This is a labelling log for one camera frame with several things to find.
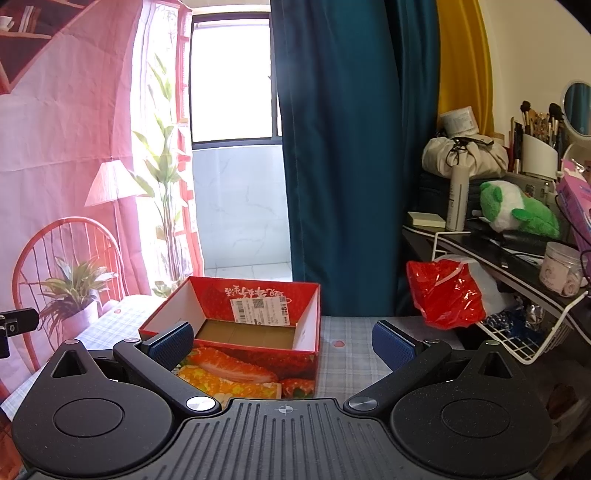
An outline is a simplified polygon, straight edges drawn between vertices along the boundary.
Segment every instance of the checkered tablecloth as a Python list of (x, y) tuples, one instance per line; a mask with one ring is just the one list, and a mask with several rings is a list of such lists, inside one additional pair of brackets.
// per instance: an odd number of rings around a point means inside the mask
[[(115, 309), (103, 315), (77, 338), (88, 350), (113, 347), (124, 338), (137, 337), (138, 328), (162, 303), (158, 297), (133, 295), (125, 297)], [(421, 317), (345, 318), (322, 317), (320, 322), (320, 359), (316, 396), (336, 398), (342, 404), (347, 398), (388, 375), (391, 370), (374, 353), (371, 332), (379, 320), (388, 320), (417, 340), (445, 338), (453, 348), (462, 348), (453, 332), (427, 327)], [(27, 395), (38, 372), (21, 385), (1, 405), (12, 420)]]

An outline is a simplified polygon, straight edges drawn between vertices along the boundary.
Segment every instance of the barcode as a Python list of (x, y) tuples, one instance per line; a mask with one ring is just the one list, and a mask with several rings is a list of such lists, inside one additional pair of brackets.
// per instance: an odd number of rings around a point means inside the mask
[(240, 317), (241, 320), (243, 320), (245, 322), (246, 321), (246, 313), (244, 313), (244, 304), (242, 303), (242, 300), (236, 301), (236, 308), (238, 309), (238, 316)]
[(290, 324), (290, 315), (287, 312), (287, 298), (279, 297), (280, 305), (281, 305), (281, 315), (283, 315), (283, 321), (286, 325)]

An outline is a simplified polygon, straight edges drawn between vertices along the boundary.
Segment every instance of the round mirror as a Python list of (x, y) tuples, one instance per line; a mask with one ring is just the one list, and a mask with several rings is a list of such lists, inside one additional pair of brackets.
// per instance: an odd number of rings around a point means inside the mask
[(563, 101), (564, 121), (572, 130), (591, 137), (591, 86), (574, 82), (566, 90)]

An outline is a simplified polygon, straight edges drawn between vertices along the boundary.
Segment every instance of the stuffed toy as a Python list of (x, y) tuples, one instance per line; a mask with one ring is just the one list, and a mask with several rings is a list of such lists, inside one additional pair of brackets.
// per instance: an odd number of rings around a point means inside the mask
[(495, 232), (519, 230), (560, 237), (556, 215), (541, 201), (528, 197), (508, 181), (493, 180), (480, 185), (480, 207)]

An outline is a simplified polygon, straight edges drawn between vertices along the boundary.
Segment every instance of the lamp shade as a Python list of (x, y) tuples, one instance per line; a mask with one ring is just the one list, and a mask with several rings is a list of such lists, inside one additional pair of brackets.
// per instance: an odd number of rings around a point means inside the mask
[(144, 189), (134, 180), (121, 160), (111, 160), (100, 165), (84, 206), (90, 207), (143, 194)]

